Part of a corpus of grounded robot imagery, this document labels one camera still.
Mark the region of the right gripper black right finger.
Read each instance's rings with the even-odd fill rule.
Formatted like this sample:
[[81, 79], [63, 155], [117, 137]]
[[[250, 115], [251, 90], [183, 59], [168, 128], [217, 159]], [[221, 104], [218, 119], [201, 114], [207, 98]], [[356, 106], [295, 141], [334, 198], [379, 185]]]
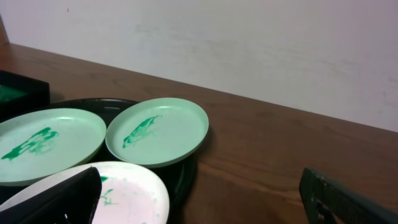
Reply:
[[397, 213], [321, 172], [304, 168], [299, 192], [309, 223], [397, 223]]

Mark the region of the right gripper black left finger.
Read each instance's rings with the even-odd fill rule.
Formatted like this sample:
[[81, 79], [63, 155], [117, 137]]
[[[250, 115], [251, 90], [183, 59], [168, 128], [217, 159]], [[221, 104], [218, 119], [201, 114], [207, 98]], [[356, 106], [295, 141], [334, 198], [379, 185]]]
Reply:
[[94, 167], [87, 168], [53, 187], [1, 212], [1, 223], [93, 222], [102, 182]]

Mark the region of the white plate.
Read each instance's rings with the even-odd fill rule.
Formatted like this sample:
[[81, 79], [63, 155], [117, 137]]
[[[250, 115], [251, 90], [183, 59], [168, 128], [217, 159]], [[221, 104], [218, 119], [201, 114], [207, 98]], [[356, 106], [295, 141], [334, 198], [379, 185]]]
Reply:
[[48, 176], [6, 200], [1, 204], [1, 211], [90, 167], [97, 168], [102, 181], [93, 224], [167, 223], [170, 202], [163, 181], [145, 167], [115, 161], [85, 164]]

